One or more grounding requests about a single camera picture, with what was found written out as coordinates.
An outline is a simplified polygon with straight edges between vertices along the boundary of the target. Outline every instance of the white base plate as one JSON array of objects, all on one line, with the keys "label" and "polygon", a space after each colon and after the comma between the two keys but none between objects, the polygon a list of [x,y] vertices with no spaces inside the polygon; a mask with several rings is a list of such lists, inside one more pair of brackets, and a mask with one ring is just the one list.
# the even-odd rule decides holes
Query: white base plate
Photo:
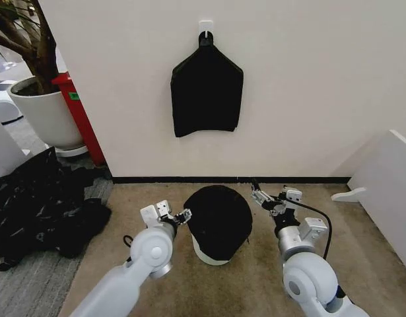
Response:
[{"label": "white base plate", "polygon": [[55,147],[56,150],[56,156],[58,157],[75,157],[77,155],[81,155],[84,154],[86,152],[88,152],[88,149],[85,145],[83,145],[82,147],[77,147],[76,149],[71,149],[71,150],[61,150],[58,149],[57,147]]},{"label": "white base plate", "polygon": [[229,261],[217,261],[217,260],[210,258],[208,255],[204,254],[200,250],[200,245],[198,245],[198,242],[196,241],[194,236],[193,235],[191,235],[191,236],[192,236],[192,244],[194,246],[194,251],[201,261],[203,261],[204,263],[207,263],[209,265],[223,265],[223,264],[226,264],[229,262]]}]

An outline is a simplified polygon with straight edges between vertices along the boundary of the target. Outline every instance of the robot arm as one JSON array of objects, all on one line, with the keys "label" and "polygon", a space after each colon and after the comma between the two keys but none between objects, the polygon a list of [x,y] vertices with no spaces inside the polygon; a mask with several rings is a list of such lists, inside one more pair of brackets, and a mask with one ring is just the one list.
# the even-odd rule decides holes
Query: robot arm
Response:
[{"label": "robot arm", "polygon": [[179,225],[191,218],[185,209],[171,216],[166,200],[141,210],[147,229],[131,244],[131,257],[111,269],[74,310],[71,317],[126,317],[139,297],[139,288],[148,276],[162,277],[172,265],[173,240]]},{"label": "robot arm", "polygon": [[316,218],[305,218],[301,223],[296,220],[295,212],[302,200],[302,193],[285,186],[274,197],[261,191],[254,182],[252,197],[270,212],[276,224],[275,234],[284,261],[283,283],[305,315],[368,317],[340,288],[328,262],[315,253],[314,242],[327,232],[324,222]]}]

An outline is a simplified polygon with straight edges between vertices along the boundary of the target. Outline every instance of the black baseboard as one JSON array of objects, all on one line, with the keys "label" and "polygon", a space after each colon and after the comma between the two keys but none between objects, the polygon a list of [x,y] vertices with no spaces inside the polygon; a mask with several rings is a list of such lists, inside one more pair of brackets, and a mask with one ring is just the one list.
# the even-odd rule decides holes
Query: black baseboard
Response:
[{"label": "black baseboard", "polygon": [[[163,176],[163,177],[113,177],[115,184],[136,183],[250,183],[253,177],[210,177],[210,176]],[[350,177],[256,177],[267,184],[346,184]]]}]

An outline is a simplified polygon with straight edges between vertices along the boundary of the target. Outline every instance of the white hook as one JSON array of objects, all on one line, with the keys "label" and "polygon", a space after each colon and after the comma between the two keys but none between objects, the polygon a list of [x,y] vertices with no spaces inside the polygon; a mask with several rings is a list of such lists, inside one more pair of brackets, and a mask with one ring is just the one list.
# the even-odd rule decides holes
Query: white hook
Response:
[{"label": "white hook", "polygon": [[198,35],[205,32],[205,37],[207,38],[207,33],[211,32],[213,34],[214,28],[215,24],[212,20],[201,20],[198,24]]}]

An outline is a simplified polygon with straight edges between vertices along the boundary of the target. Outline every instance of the cable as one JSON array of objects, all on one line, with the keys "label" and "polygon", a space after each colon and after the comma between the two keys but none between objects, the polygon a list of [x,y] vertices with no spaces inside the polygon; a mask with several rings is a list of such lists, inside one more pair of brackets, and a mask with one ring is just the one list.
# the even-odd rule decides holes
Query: cable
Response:
[{"label": "cable", "polygon": [[326,260],[327,254],[329,253],[330,243],[331,243],[331,241],[332,241],[332,222],[330,221],[329,216],[327,216],[323,211],[320,211],[320,210],[318,210],[318,209],[316,209],[316,208],[313,208],[313,207],[304,205],[303,203],[297,203],[296,201],[293,201],[293,200],[288,199],[288,198],[286,198],[286,201],[289,201],[290,203],[293,203],[294,205],[297,205],[297,206],[300,206],[300,207],[309,209],[309,210],[311,210],[311,211],[314,211],[314,212],[316,212],[316,213],[319,213],[320,215],[322,215],[323,217],[326,218],[327,223],[328,223],[328,225],[329,225],[329,236],[327,237],[327,243],[326,243],[326,247],[325,247],[325,249],[324,249],[324,255],[323,255],[323,259]]},{"label": "cable", "polygon": [[131,247],[131,243],[133,242],[133,238],[132,236],[128,236],[127,234],[125,236],[123,236],[123,243],[128,246]]}]

